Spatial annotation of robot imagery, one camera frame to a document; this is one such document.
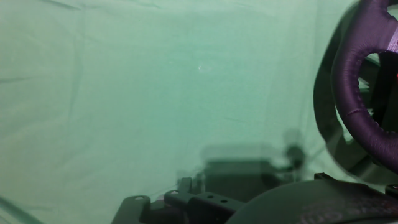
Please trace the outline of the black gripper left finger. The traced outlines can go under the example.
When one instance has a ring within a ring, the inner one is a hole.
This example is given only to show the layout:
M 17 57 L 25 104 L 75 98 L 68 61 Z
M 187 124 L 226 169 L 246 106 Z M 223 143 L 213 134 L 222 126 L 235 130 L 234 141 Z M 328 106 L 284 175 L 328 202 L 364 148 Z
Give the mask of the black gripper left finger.
M 152 202 L 148 196 L 125 198 L 112 224 L 225 224 L 244 202 L 212 192 L 194 194 L 192 179 L 182 178 L 177 189 Z

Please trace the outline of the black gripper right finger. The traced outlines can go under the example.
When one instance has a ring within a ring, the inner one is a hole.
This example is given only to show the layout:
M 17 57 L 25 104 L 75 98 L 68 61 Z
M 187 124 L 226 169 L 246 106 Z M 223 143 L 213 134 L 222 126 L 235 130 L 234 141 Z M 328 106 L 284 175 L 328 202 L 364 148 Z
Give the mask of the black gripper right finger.
M 271 189 L 227 224 L 397 223 L 397 199 L 368 185 L 318 179 Z

